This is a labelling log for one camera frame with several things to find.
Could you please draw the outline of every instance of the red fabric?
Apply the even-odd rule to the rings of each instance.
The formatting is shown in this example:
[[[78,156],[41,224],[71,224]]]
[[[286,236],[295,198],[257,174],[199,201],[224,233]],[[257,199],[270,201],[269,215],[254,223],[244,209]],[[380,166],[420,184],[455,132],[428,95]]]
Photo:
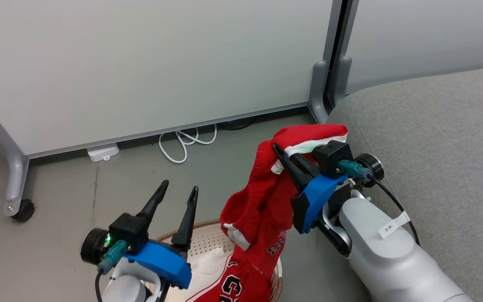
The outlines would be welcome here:
[[[277,161],[273,144],[284,149],[309,140],[344,136],[347,131],[343,125],[290,126],[258,146],[249,183],[230,197],[220,216],[221,224],[232,224],[240,230],[250,246],[243,251],[236,245],[231,260],[236,265],[229,266],[221,282],[199,298],[199,302],[269,300],[272,273],[284,249],[286,231],[292,227],[290,198],[297,193],[286,172],[275,174],[271,171]],[[234,296],[228,292],[225,294],[225,289],[234,286],[230,281],[235,279],[239,279],[240,291]]]

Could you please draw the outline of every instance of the clothing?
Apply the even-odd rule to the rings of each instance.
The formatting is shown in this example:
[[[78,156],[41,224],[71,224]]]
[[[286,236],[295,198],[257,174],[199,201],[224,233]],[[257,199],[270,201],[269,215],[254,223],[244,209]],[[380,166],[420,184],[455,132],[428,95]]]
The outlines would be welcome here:
[[[222,295],[221,301],[269,300],[272,273],[284,248],[286,231],[292,227],[290,198],[297,193],[289,175],[281,173],[273,145],[278,144],[289,155],[309,153],[330,140],[345,142],[347,131],[343,125],[290,126],[259,145],[249,183],[230,197],[220,217],[223,232],[236,243],[231,260],[236,265],[227,267],[221,283],[226,287],[216,294],[224,294],[232,286],[240,290],[234,297]]]
[[[198,300],[221,281],[231,256],[232,253],[225,253],[222,248],[216,248],[207,254],[188,258],[192,273],[190,287],[186,290],[169,289],[165,302]]]

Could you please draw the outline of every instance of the white cloth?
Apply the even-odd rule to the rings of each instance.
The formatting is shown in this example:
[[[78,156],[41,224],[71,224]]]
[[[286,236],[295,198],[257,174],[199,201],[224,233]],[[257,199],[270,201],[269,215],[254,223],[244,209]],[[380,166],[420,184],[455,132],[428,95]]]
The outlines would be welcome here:
[[[225,253],[223,248],[216,248],[207,254],[188,258],[192,273],[190,288],[180,290],[171,287],[167,292],[165,302],[195,301],[221,281],[221,276],[226,271],[226,265],[231,256],[232,252]]]

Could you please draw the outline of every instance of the gray floor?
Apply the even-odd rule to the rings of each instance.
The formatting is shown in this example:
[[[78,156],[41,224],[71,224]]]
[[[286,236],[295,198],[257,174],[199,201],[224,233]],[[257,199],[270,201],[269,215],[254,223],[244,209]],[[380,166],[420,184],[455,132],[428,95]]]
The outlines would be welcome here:
[[[89,229],[107,228],[122,212],[136,213],[164,179],[170,180],[169,190],[151,237],[178,227],[194,185],[200,188],[196,221],[217,218],[228,197],[247,184],[258,143],[284,126],[312,122],[302,111],[244,130],[221,130],[212,145],[189,146],[181,165],[167,161],[152,139],[121,144],[119,155],[108,162],[93,163],[84,151],[37,160],[25,193],[36,212],[24,224],[1,214],[8,169],[0,155],[0,301],[95,301],[96,268],[82,262],[78,252]],[[167,141],[165,148],[181,158],[178,141]],[[282,302],[367,298],[347,262],[317,231],[290,231],[281,259]]]

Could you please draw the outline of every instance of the black cable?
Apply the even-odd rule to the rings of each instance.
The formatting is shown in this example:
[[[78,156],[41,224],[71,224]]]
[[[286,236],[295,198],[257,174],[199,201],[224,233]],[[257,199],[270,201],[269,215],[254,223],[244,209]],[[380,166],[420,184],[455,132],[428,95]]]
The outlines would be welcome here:
[[[254,122],[257,121],[257,118],[258,116],[254,117],[250,122],[248,122],[247,124],[243,125],[243,126],[239,126],[239,127],[229,127],[229,126],[225,126],[225,124],[227,124],[226,122],[221,122],[219,123],[219,126],[225,128],[226,130],[230,130],[230,131],[234,131],[234,130],[242,130],[242,129],[245,129],[249,126],[251,126]]]
[[[104,272],[103,269],[98,270],[98,275],[96,275],[96,279],[94,280],[94,289],[96,290],[96,300],[98,302],[102,302],[102,293],[100,292],[100,277]]]
[[[387,189],[387,187],[385,187],[379,180],[377,180],[372,175],[368,175],[368,178],[370,178],[374,183],[376,183],[391,198],[391,200],[395,203],[395,205],[398,207],[398,209],[401,212],[404,212],[405,211],[404,210],[404,207],[402,207],[402,205],[398,202],[398,200],[393,195],[393,193],[391,193],[391,191],[389,191],[389,189]],[[416,244],[418,244],[418,246],[420,246],[420,241],[418,240],[418,234],[416,233],[416,229],[413,226],[413,223],[411,221],[408,221],[408,225],[411,228],[411,232],[413,232],[413,237],[415,238]]]
[[[358,184],[354,184],[353,187],[355,188],[355,190],[359,191],[359,192],[362,192],[363,189],[361,189],[361,187],[359,187]]]

